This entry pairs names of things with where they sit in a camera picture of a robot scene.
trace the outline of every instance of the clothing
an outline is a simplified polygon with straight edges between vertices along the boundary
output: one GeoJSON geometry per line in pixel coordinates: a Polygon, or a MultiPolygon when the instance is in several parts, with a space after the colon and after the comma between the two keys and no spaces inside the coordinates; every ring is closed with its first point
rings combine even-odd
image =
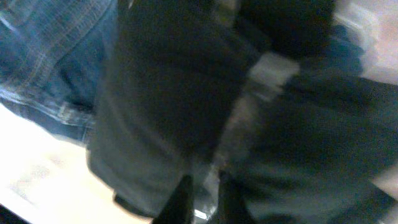
{"type": "Polygon", "coordinates": [[[330,223],[373,195],[368,179],[396,161],[398,87],[303,69],[264,101],[269,88],[242,93],[267,46],[245,29],[215,24],[191,1],[137,1],[121,15],[89,166],[140,213],[156,217],[185,175],[195,190],[217,150],[257,222],[330,223]],[[225,129],[245,96],[250,116],[225,129]]]}
{"type": "Polygon", "coordinates": [[[85,142],[116,40],[115,0],[6,0],[0,9],[0,98],[54,134],[85,142]]]}

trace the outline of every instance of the blue denim jeans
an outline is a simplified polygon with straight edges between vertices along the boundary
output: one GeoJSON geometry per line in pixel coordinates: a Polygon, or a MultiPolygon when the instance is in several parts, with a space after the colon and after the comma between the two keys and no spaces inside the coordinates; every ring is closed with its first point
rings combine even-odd
{"type": "Polygon", "coordinates": [[[0,98],[51,133],[85,141],[113,51],[117,0],[6,0],[0,5],[0,98]]]}

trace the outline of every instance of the denim fabric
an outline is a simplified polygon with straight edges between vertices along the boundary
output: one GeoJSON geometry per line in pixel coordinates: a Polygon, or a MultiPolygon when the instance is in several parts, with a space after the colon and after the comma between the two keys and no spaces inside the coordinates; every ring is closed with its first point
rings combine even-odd
{"type": "MultiPolygon", "coordinates": [[[[57,134],[83,141],[116,40],[116,5],[6,0],[0,6],[0,98],[7,107],[27,119],[57,122],[57,134]],[[71,133],[72,127],[79,131],[71,133]]],[[[41,125],[54,133],[53,126],[41,125]]]]}

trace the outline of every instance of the blue cloth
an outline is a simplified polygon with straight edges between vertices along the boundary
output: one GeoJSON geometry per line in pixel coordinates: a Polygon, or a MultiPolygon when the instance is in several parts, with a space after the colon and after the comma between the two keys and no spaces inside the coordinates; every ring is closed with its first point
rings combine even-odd
{"type": "Polygon", "coordinates": [[[0,98],[54,134],[85,141],[112,55],[116,0],[6,0],[0,6],[0,98]]]}

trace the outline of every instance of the black cloth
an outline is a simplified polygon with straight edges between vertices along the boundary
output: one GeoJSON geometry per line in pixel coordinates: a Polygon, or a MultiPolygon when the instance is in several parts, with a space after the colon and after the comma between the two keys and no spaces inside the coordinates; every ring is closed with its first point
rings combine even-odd
{"type": "MultiPolygon", "coordinates": [[[[156,217],[184,175],[194,185],[206,175],[264,45],[192,2],[134,1],[121,15],[89,165],[156,217]]],[[[372,195],[368,179],[398,156],[396,96],[395,86],[319,69],[302,70],[272,103],[255,100],[259,141],[228,166],[253,218],[329,223],[372,195]]]]}

